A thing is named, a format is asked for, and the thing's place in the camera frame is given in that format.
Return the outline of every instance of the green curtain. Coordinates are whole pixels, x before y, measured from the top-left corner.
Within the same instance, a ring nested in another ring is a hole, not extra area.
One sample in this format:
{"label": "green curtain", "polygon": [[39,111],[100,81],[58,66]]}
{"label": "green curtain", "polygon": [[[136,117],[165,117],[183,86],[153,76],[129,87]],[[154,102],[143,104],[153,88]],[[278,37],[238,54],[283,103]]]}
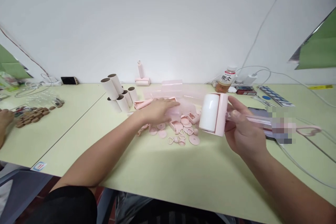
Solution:
{"label": "green curtain", "polygon": [[296,69],[336,67],[336,9],[299,48]]}
{"label": "green curtain", "polygon": [[10,74],[16,79],[31,78],[20,62],[2,45],[0,45],[0,71]]}

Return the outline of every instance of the bottle label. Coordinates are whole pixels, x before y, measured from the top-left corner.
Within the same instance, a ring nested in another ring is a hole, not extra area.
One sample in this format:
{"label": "bottle label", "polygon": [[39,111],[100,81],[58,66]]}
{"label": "bottle label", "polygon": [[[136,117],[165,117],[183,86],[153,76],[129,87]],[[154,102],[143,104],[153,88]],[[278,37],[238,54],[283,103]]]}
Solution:
{"label": "bottle label", "polygon": [[236,74],[235,72],[230,73],[230,72],[225,71],[225,73],[223,74],[223,76],[220,78],[219,81],[225,85],[231,84],[233,79],[235,78],[235,74]]}

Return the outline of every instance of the white wall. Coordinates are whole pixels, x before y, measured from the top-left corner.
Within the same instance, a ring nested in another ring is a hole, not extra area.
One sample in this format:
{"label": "white wall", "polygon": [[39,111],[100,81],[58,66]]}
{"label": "white wall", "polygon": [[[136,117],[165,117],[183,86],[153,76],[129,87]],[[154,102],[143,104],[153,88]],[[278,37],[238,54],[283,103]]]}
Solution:
{"label": "white wall", "polygon": [[[52,76],[96,83],[117,73],[134,82],[141,60],[154,83],[202,83],[228,63],[242,65],[273,1],[0,0],[0,25]],[[305,83],[336,83],[335,68],[293,71],[287,63],[335,6],[336,0],[279,0],[246,65]],[[2,34],[0,44],[35,77],[42,72]],[[292,81],[274,76],[269,83]]]}

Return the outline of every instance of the floor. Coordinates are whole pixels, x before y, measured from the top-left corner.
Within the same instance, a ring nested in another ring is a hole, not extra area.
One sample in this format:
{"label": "floor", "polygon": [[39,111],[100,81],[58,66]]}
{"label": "floor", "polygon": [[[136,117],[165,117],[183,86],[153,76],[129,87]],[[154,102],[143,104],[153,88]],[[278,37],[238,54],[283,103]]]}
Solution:
{"label": "floor", "polygon": [[[60,177],[52,177],[52,179],[45,185],[45,187],[39,192],[39,194],[33,199],[33,201],[29,204],[29,206],[23,211],[23,213],[16,219],[15,224],[24,224],[27,218],[33,213],[33,211],[43,202],[44,198],[48,195],[49,191],[53,188],[53,186],[57,183]],[[97,204],[100,200],[100,197],[103,193],[104,187],[98,187],[95,193],[95,198]],[[110,220],[108,224],[114,224],[115,219],[115,205],[113,204]]]}

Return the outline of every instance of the light green desk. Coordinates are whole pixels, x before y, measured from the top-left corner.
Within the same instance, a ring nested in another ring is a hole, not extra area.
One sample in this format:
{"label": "light green desk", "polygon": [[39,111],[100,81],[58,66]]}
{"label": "light green desk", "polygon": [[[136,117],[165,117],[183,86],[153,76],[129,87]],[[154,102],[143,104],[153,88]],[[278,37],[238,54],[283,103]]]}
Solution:
{"label": "light green desk", "polygon": [[[50,90],[65,101],[63,107],[53,110],[38,123],[23,128],[14,127],[13,123],[0,149],[0,160],[32,167],[105,93],[100,84],[55,86]],[[15,98],[16,92],[6,93],[11,97],[0,101],[1,109],[12,109],[27,103],[27,97]]]}
{"label": "light green desk", "polygon": [[[336,109],[323,104],[302,86],[269,86],[296,105],[298,116],[336,135],[334,121]],[[207,88],[209,92],[214,91],[211,86]],[[142,89],[137,88],[139,95],[142,95]],[[320,93],[327,100],[335,103],[335,89],[322,90]],[[260,102],[249,96],[235,96],[249,107],[263,108]],[[42,172],[62,176],[87,148],[126,119],[126,114],[115,114],[106,99],[105,94],[40,159],[47,163]],[[174,136],[168,126],[166,129],[168,137]],[[145,132],[133,140],[102,185],[262,223],[280,223],[281,220],[272,200],[241,158],[231,151],[225,138],[201,132],[200,139],[199,146],[193,146],[187,141],[186,146],[181,147],[177,144],[168,145],[167,138],[160,139]],[[336,158],[334,144],[321,134],[314,139]],[[336,190],[316,182],[302,172],[275,142],[268,140],[267,148],[305,184],[336,205]],[[296,135],[296,144],[287,148],[309,172],[329,184],[336,184],[336,164],[303,137]]]}

